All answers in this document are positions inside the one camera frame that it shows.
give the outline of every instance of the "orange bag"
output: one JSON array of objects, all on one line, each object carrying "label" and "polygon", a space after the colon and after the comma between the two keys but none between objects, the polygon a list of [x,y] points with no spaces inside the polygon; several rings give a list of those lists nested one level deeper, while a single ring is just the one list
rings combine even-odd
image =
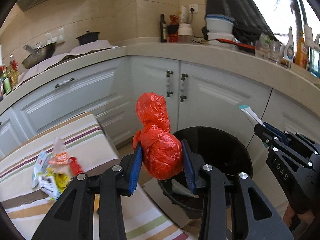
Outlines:
[{"label": "orange bag", "polygon": [[169,179],[183,169],[180,141],[170,134],[170,120],[163,96],[145,93],[137,101],[136,113],[144,125],[133,137],[133,150],[141,141],[143,163],[157,179]]}]

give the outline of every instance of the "kitchen cabinet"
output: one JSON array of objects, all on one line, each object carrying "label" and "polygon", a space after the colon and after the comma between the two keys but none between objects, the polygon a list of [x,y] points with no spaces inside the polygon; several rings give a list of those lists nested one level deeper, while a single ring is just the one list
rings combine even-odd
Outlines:
[{"label": "kitchen cabinet", "polygon": [[271,88],[216,68],[181,63],[181,74],[187,74],[179,105],[179,130],[209,126],[230,133],[246,147],[254,131],[239,109],[248,105],[262,117]]},{"label": "kitchen cabinet", "polygon": [[[276,90],[271,93],[262,121],[282,131],[299,132],[316,142],[320,142],[319,117]],[[266,165],[268,149],[255,135],[247,150],[252,160],[253,180],[278,212],[283,213],[287,208],[288,201],[275,176]]]},{"label": "kitchen cabinet", "polygon": [[0,115],[0,159],[28,140],[12,108]]},{"label": "kitchen cabinet", "polygon": [[[179,61],[155,57],[131,57],[131,72],[135,98],[138,99],[143,93],[149,92],[164,96],[170,118],[171,133],[177,131]],[[167,91],[172,92],[169,97],[167,97]]]},{"label": "kitchen cabinet", "polygon": [[115,144],[137,126],[128,87],[129,58],[101,62],[62,76],[14,106],[29,137],[86,111],[92,111]]}]

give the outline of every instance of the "blue lid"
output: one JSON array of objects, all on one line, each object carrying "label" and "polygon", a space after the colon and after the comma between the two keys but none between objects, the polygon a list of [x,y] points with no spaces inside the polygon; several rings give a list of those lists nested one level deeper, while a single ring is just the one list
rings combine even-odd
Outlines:
[{"label": "blue lid", "polygon": [[208,14],[206,17],[206,19],[221,19],[221,20],[226,20],[229,22],[234,22],[235,19],[233,19],[231,16],[226,16],[223,14]]}]

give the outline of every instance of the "orange bottle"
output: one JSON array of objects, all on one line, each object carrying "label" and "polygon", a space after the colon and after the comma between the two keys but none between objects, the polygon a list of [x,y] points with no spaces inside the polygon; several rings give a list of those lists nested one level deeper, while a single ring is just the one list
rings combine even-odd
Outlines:
[{"label": "orange bottle", "polygon": [[297,54],[296,54],[296,62],[298,66],[306,69],[308,63],[308,49],[305,46],[305,41],[303,38],[303,32],[300,32],[300,38],[297,44]]}]

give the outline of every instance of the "beige wall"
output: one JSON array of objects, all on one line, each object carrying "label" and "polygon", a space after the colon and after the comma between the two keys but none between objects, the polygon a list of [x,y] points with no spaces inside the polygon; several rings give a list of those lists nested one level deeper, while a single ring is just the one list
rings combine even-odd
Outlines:
[{"label": "beige wall", "polygon": [[180,5],[199,5],[194,14],[195,36],[202,36],[205,26],[205,0],[48,0],[25,12],[15,5],[0,29],[0,44],[5,64],[14,54],[20,65],[29,53],[25,44],[46,43],[45,34],[58,35],[58,29],[65,29],[65,43],[57,45],[55,54],[66,53],[78,46],[76,37],[87,30],[100,32],[99,39],[110,43],[140,37],[159,36],[160,14],[178,15]]}]

